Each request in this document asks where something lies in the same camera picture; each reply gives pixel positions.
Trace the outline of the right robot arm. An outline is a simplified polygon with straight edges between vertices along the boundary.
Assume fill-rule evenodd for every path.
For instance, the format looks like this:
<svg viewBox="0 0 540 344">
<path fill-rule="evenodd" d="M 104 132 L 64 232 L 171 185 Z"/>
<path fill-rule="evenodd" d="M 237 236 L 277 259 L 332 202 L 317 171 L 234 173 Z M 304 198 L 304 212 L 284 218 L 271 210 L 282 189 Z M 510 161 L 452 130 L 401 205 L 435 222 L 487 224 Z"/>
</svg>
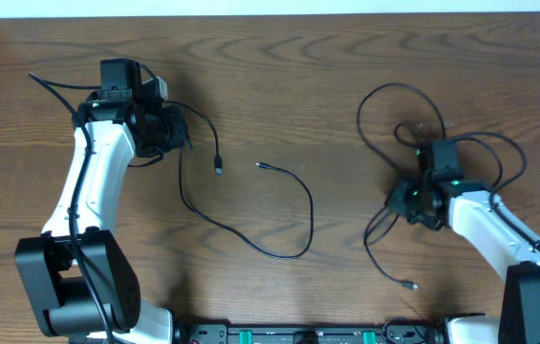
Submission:
<svg viewBox="0 0 540 344">
<path fill-rule="evenodd" d="M 419 146 L 420 175 L 401 180 L 386 204 L 412 225 L 452 229 L 504 283 L 499 317 L 447 317 L 444 342 L 540 344 L 540 236 L 508 210 L 498 185 L 465 178 L 458 142 L 441 139 Z"/>
</svg>

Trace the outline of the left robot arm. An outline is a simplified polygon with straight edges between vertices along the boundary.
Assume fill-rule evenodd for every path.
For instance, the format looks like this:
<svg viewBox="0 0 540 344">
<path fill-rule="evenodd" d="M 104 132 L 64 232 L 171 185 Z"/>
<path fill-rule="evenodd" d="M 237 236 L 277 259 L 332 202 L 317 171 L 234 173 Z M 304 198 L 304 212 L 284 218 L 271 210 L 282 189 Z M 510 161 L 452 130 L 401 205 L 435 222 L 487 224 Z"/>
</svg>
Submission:
<svg viewBox="0 0 540 344">
<path fill-rule="evenodd" d="M 54 213 L 40 235 L 21 239 L 14 260 L 40 331 L 72 341 L 171 343 L 172 313 L 141 297 L 115 238 L 123 179 L 189 141 L 167 85 L 128 58 L 100 63 L 101 83 L 68 110 L 75 152 Z"/>
</svg>

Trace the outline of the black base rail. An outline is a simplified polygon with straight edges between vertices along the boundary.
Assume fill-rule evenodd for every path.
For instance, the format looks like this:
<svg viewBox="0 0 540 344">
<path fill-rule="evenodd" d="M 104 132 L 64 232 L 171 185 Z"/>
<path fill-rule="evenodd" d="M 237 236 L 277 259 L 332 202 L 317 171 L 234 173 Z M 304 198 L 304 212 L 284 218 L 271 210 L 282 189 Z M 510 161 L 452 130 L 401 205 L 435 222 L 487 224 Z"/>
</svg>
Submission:
<svg viewBox="0 0 540 344">
<path fill-rule="evenodd" d="M 443 344 L 443 329 L 405 320 L 355 327 L 197 324 L 175 331 L 183 344 Z"/>
</svg>

